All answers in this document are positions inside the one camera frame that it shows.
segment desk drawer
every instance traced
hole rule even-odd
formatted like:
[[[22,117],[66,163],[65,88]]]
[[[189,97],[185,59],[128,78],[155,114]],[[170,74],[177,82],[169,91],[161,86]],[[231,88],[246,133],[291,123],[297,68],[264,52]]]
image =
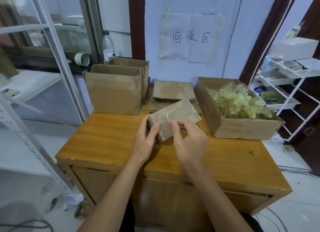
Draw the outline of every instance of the desk drawer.
[[[84,188],[98,203],[115,179],[106,171],[72,167]],[[264,194],[225,191],[239,210],[250,213],[268,199]],[[192,184],[138,177],[131,193],[137,224],[170,231],[211,231],[212,224],[202,199]]]

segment wooden table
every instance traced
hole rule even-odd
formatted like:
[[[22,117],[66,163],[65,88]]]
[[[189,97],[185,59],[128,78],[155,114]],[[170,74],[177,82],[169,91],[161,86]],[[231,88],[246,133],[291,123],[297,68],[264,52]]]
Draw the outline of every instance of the wooden table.
[[[97,204],[129,158],[138,116],[92,113],[56,155],[84,196]],[[239,211],[255,214],[292,190],[261,141],[209,137],[203,161]],[[140,171],[131,199],[136,224],[170,231],[210,231],[201,198],[170,138],[154,146]]]

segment tape roll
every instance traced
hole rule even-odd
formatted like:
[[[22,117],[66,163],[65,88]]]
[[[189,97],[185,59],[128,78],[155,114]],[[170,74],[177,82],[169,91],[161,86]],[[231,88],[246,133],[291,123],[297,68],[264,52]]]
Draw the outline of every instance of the tape roll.
[[[78,66],[87,67],[90,64],[90,56],[87,53],[79,52],[74,56],[74,61]]]

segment black pants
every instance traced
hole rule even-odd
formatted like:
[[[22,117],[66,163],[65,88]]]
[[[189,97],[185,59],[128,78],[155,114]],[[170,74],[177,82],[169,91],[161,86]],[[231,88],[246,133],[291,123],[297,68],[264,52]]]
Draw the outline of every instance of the black pants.
[[[251,229],[254,232],[263,232],[257,220],[255,220],[249,214],[242,213],[242,212],[240,214],[245,219],[245,221],[250,225]],[[134,208],[132,206],[131,201],[129,200],[119,232],[134,232],[135,221],[136,221],[136,218],[134,215]]]

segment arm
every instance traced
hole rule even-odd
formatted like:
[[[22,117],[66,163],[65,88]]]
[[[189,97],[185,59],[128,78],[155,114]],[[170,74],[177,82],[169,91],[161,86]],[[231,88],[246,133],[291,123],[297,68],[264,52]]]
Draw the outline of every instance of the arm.
[[[119,231],[137,174],[150,157],[155,136],[160,130],[160,123],[157,122],[146,137],[148,117],[143,118],[136,132],[129,160],[78,232]]]
[[[215,231],[253,232],[202,162],[202,155],[208,145],[206,134],[186,119],[172,121],[170,124],[178,159],[198,189]],[[188,133],[184,139],[181,129]]]

